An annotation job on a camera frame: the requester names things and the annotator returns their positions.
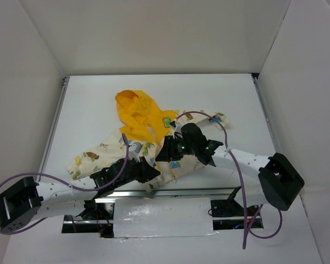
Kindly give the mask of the cream printed kids jacket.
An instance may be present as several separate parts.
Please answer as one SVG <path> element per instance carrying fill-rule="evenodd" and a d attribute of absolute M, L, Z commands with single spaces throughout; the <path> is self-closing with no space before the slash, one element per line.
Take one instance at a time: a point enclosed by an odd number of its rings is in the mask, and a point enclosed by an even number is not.
<path fill-rule="evenodd" d="M 218 129 L 228 124 L 227 117 L 220 112 L 198 114 L 187 111 L 161 110 L 156 102 L 141 90 L 124 90 L 115 96 L 119 119 L 123 127 L 115 130 L 103 142 L 93 146 L 76 156 L 67 171 L 74 180 L 84 178 L 100 169 L 107 168 L 125 155 L 125 134 L 129 144 L 143 144 L 140 156 L 144 156 L 148 164 L 154 166 L 161 175 L 141 186 L 151 192 L 168 182 L 172 177 L 177 179 L 185 174 L 204 167 L 195 156 L 185 156 L 180 161 L 170 163 L 156 162 L 155 157 L 163 146 L 164 137 L 170 133 L 170 122 L 181 125 L 195 123 L 199 127 L 214 125 Z"/>

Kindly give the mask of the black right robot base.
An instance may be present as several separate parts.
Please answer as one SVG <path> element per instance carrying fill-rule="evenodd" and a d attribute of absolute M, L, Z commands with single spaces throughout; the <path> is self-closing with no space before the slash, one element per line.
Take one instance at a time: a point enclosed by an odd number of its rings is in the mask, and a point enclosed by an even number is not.
<path fill-rule="evenodd" d="M 244 229 L 244 209 L 234 199 L 241 187 L 237 187 L 226 199 L 211 200 L 208 214 L 213 218 L 213 230 Z"/>

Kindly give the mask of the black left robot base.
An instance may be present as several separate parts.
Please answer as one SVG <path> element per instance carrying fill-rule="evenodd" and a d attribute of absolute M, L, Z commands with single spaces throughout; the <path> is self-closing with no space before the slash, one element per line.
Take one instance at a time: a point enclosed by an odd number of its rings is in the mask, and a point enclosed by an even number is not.
<path fill-rule="evenodd" d="M 113 238 L 114 203 L 86 201 L 84 210 L 78 214 L 78 228 L 87 233 L 98 233 L 102 238 Z"/>

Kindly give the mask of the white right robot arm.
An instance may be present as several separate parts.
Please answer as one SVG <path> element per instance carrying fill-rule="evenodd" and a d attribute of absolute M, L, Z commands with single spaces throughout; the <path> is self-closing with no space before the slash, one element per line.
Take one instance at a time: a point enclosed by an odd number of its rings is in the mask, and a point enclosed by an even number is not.
<path fill-rule="evenodd" d="M 255 204 L 270 204 L 287 211 L 305 185 L 303 178 L 281 153 L 260 156 L 228 148 L 217 140 L 207 139 L 194 123 L 170 123 L 174 135 L 164 137 L 157 162 L 180 161 L 186 155 L 195 156 L 203 165 L 240 172 L 259 181 Z"/>

